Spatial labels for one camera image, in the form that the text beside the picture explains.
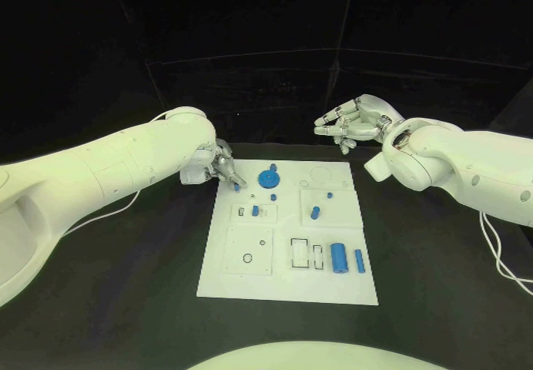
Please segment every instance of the cable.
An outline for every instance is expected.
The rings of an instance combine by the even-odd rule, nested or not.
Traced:
[[[153,122],[156,119],[162,118],[162,116],[165,116],[169,112],[171,111],[166,111],[162,114],[159,114],[149,122]],[[140,193],[142,193],[142,190],[136,193],[136,196],[133,197],[130,204],[123,209],[117,210],[116,212],[111,212],[110,214],[106,214],[104,216],[99,216],[99,217],[93,218],[91,220],[88,220],[87,222],[84,222],[81,225],[78,225],[77,227],[74,227],[73,229],[70,229],[64,233],[64,237],[70,233],[73,233],[74,231],[77,231],[81,227],[84,227],[87,224],[90,224],[93,221],[97,221],[97,220],[106,218],[107,216],[113,216],[114,214],[119,214],[120,212],[123,212],[124,210],[127,210],[130,208],[130,206],[135,204],[135,201],[137,200],[137,197],[139,197],[139,194]]]
[[[492,229],[492,232],[495,233],[495,238],[498,239],[498,250],[495,249],[495,245],[493,245],[492,240],[490,240],[489,235],[487,235],[485,222],[487,223],[487,225]],[[512,269],[502,262],[502,240],[500,240],[500,235],[498,234],[495,226],[492,225],[492,222],[487,219],[487,214],[482,211],[480,211],[480,225],[482,225],[483,235],[487,239],[489,247],[492,248],[492,253],[495,254],[495,258],[498,259],[498,272],[500,273],[500,275],[505,278],[512,279],[521,285],[522,289],[526,291],[528,294],[533,295],[533,291],[523,284],[523,283],[533,283],[533,280],[518,278],[516,275],[513,274]],[[505,274],[505,272],[502,271],[502,267],[506,269],[509,275]]]

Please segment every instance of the blue object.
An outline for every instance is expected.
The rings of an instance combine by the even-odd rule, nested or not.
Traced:
[[[280,184],[280,175],[279,173],[276,172],[277,171],[277,166],[276,164],[273,163],[270,165],[270,170],[264,171],[261,174],[260,174],[260,185],[261,187],[264,187],[266,189],[273,189],[279,186]]]
[[[348,272],[348,249],[343,243],[335,243],[332,248],[332,264],[333,272],[338,274],[345,274]]]
[[[362,254],[361,249],[356,249],[356,261],[358,261],[358,271],[361,274],[365,274],[365,262],[364,262],[364,254]]]
[[[316,220],[320,214],[320,207],[313,207],[312,218]]]

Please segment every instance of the white board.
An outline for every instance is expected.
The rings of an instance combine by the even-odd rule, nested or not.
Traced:
[[[281,181],[269,190],[258,176],[271,163]],[[235,168],[250,186],[238,193],[221,182],[196,295],[378,305],[349,163],[235,160]],[[335,243],[346,245],[345,274],[333,272]],[[358,270],[356,249],[365,273]]]

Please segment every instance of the black tabletop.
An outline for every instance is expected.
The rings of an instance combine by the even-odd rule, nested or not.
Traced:
[[[369,345],[451,369],[531,368],[533,297],[498,273],[477,211],[441,189],[374,181],[364,164],[377,148],[343,157],[335,146],[232,147],[237,158],[351,162],[381,305],[198,298],[218,181],[184,186],[173,176],[58,244],[0,308],[0,368],[182,369],[302,340]],[[522,229],[495,226],[505,261],[526,276]]]

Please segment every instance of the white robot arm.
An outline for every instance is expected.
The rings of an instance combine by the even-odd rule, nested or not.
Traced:
[[[245,186],[207,114],[182,107],[165,116],[0,166],[0,306],[31,283],[74,223],[103,206],[178,171],[185,184],[220,177]]]
[[[372,95],[342,104],[316,126],[316,134],[333,136],[345,154],[355,140],[382,143],[365,165],[377,181],[392,174],[413,190],[441,187],[466,206],[533,227],[533,140],[464,132],[436,119],[405,119]]]

